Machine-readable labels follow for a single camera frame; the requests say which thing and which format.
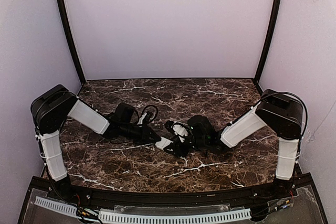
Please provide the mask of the white red remote control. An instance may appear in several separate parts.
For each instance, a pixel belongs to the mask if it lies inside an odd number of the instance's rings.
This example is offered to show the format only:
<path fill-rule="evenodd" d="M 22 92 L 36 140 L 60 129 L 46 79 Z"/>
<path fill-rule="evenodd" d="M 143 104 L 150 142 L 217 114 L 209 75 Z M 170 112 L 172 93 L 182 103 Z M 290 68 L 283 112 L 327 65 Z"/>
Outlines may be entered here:
<path fill-rule="evenodd" d="M 172 142 L 175 142 L 175 141 L 172 141 L 172 140 L 169 140 L 169 139 L 167 139 L 167 138 L 164 138 L 164 137 L 162 137 L 161 138 L 161 141 L 159 141 L 159 142 L 156 142 L 156 144 L 155 144 L 155 146 L 158 148 L 158 149 L 160 149 L 160 150 L 164 150 L 164 148 L 166 147 L 166 146 L 168 146 L 170 143 L 172 143 Z"/>

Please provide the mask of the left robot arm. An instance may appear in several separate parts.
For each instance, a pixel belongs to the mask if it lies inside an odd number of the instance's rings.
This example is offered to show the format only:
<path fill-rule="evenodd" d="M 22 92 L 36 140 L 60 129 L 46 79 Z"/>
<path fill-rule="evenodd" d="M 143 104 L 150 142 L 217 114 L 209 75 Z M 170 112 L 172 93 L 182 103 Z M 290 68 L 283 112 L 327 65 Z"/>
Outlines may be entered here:
<path fill-rule="evenodd" d="M 155 114 L 138 115 L 135 123 L 131 122 L 136 109 L 128 104 L 120 103 L 116 110 L 102 115 L 78 96 L 59 84 L 36 98 L 31 106 L 36 138 L 42 151 L 42 158 L 48 168 L 51 179 L 63 182 L 68 178 L 60 147 L 60 129 L 67 118 L 71 118 L 106 139 L 123 136 L 135 143 L 150 144 L 161 140 L 161 137 L 149 127 Z"/>

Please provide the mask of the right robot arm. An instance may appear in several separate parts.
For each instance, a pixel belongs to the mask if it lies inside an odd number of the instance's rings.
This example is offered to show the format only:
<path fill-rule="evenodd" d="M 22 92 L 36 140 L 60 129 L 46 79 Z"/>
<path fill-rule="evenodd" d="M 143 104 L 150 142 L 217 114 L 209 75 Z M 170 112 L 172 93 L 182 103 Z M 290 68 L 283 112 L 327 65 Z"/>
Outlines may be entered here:
<path fill-rule="evenodd" d="M 267 89 L 248 111 L 220 131 L 216 131 L 202 115 L 191 117 L 187 124 L 167 121 L 165 128 L 173 138 L 161 138 L 155 146 L 177 157 L 186 157 L 192 148 L 223 153 L 268 126 L 279 139 L 278 159 L 273 184 L 261 197 L 276 197 L 286 194 L 292 186 L 307 124 L 307 107 L 297 95 Z"/>

